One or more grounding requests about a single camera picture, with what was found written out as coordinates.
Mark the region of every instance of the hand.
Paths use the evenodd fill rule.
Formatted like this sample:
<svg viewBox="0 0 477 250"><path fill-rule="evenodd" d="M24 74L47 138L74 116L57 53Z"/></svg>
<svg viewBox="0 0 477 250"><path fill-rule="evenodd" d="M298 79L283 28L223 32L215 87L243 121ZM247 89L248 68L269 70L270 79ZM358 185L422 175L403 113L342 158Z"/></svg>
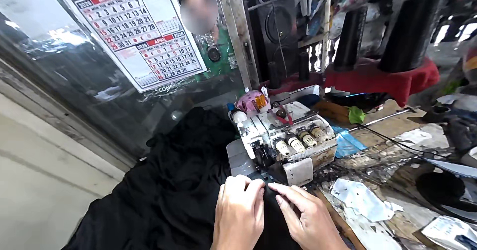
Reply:
<svg viewBox="0 0 477 250"><path fill-rule="evenodd" d="M298 186L277 183L268 186L285 196L301 212L301 216L297 216L289 202L280 195L276 196L290 235L303 250L349 250L319 198Z"/></svg>
<svg viewBox="0 0 477 250"><path fill-rule="evenodd" d="M215 207L211 250L252 250L263 232L261 179L228 177L220 186Z"/></svg>

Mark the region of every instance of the loudspeaker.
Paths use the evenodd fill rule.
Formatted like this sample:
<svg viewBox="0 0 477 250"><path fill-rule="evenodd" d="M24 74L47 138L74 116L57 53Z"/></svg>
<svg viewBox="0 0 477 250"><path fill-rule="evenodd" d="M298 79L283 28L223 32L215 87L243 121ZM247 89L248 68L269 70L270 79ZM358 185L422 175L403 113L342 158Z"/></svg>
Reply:
<svg viewBox="0 0 477 250"><path fill-rule="evenodd" d="M282 78L285 77L285 70L288 75L297 72L295 0L277 0L273 4L271 0L247 0L247 5L258 55L260 81L270 78L269 62L276 63Z"/></svg>

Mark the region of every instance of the calendar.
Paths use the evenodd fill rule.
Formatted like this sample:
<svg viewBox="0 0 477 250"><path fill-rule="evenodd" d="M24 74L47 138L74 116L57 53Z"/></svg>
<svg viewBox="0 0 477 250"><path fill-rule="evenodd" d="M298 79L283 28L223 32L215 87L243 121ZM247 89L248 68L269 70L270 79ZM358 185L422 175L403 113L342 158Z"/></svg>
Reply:
<svg viewBox="0 0 477 250"><path fill-rule="evenodd" d="M177 0L65 0L143 93L206 70Z"/></svg>

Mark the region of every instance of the black fabric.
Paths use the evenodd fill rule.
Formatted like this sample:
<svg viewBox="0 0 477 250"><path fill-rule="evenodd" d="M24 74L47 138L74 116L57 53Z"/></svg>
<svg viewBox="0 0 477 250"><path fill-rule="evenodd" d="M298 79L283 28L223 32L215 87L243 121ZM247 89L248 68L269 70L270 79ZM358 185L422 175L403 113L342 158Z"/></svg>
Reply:
<svg viewBox="0 0 477 250"><path fill-rule="evenodd" d="M230 174L226 146L235 135L229 120L192 109L168 135L147 142L152 147L147 159L126 173L110 195L90 204L63 250L209 249L218 190ZM255 249L294 243L270 192L265 195L264 239Z"/></svg>
<svg viewBox="0 0 477 250"><path fill-rule="evenodd" d="M265 179L259 172L255 172L248 175L249 178L261 179L268 185L273 182L272 180ZM287 223L280 209L280 205L277 203L278 192L272 190L268 186L265 186L265 192L263 193L263 219L265 227L262 235L260 235L254 250L270 249L270 250L300 250L299 244L294 241L289 233Z"/></svg>

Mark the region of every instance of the dirty table surface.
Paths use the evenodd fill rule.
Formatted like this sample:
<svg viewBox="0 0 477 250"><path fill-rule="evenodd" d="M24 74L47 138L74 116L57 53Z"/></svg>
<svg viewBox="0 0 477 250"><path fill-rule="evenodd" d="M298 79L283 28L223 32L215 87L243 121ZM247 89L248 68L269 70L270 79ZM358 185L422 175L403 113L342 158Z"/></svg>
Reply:
<svg viewBox="0 0 477 250"><path fill-rule="evenodd" d="M383 110L367 114L364 123L401 110L393 100L388 100ZM406 140L406 144L415 149L440 154L450 152L452 149L449 148L442 127L420 122L420 117L424 114L421 110L403 113L370 125L370 128L387 137L406 133L415 142ZM368 148L337 159L331 168L325 169L340 170L340 178L363 182L382 201L400 205L404 211L397 211L390 220L369 222L364 216L354 214L353 210L346 210L344 203L331 195L330 189L336 178L321 180L316 186L333 209L346 221L367 250L405 249L405 242L420 242L433 249L442 249L424 237L420 230L444 212L425 201L415 187L415 179L421 174L432 172L434 166L416 158L422 153L392 143L368 130L357 130L351 134ZM412 138L419 134L425 134L425 137L417 140Z"/></svg>

